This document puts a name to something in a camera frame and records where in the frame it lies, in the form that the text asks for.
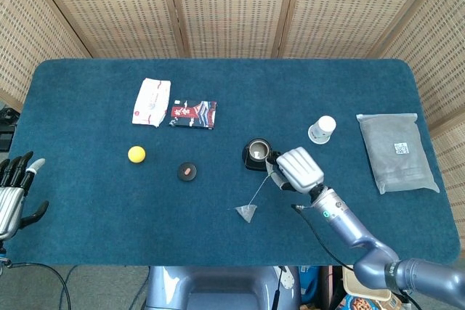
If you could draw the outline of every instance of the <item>tennis ball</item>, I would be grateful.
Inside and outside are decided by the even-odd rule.
[[[128,151],[128,158],[133,163],[141,163],[145,159],[145,150],[144,148],[136,145]]]

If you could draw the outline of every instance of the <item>plastic bag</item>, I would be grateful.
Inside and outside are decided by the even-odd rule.
[[[381,194],[419,188],[439,192],[415,124],[417,114],[357,115]]]

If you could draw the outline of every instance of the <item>blue table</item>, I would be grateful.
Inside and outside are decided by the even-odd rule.
[[[174,99],[216,100],[214,130],[132,125],[144,78],[171,81]],[[440,194],[419,189],[380,195],[355,115],[418,113],[418,127]],[[332,115],[328,144],[307,136]],[[307,197],[267,182],[251,224],[234,210],[264,174],[248,171],[241,150],[263,137],[276,150],[303,146],[331,185],[401,258],[447,263],[458,234],[413,74],[399,60],[50,60],[34,73],[10,154],[29,150],[46,165],[25,204],[49,200],[45,217],[6,244],[14,261],[48,264],[333,264],[292,203]],[[142,145],[141,164],[128,149]],[[192,161],[192,182],[177,178]],[[323,217],[305,213],[328,247],[353,263]]]

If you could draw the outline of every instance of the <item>robotic hand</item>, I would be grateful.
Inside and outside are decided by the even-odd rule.
[[[416,290],[465,309],[465,273],[417,258],[401,261],[393,249],[365,228],[334,190],[323,184],[323,172],[303,147],[284,153],[275,162],[297,192],[310,195],[312,207],[349,247],[367,250],[354,264],[355,276],[363,285],[397,294]]]
[[[22,157],[11,161],[6,159],[0,163],[0,262],[5,264],[9,260],[5,258],[3,241],[12,238],[18,229],[37,222],[49,206],[49,202],[44,201],[37,212],[21,218],[29,187],[37,171],[45,163],[45,159],[39,159],[26,169],[32,155],[32,152],[28,152]]]

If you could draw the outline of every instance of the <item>gray floor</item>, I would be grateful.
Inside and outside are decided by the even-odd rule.
[[[457,267],[465,269],[465,260],[460,260]],[[56,266],[65,278],[72,266]],[[71,304],[74,310],[127,310],[135,295],[144,285],[147,277],[146,266],[78,266],[68,280]],[[5,269],[0,276],[0,309],[10,310],[52,310],[59,309],[61,284],[48,270],[36,266]],[[139,310],[147,295],[143,287],[133,309]],[[423,310],[455,309],[438,303],[422,295],[414,295]],[[197,309],[250,309],[239,306],[233,296],[221,299],[216,297],[216,305],[206,307],[205,298],[196,296],[191,299]],[[66,309],[63,296],[61,309]]]

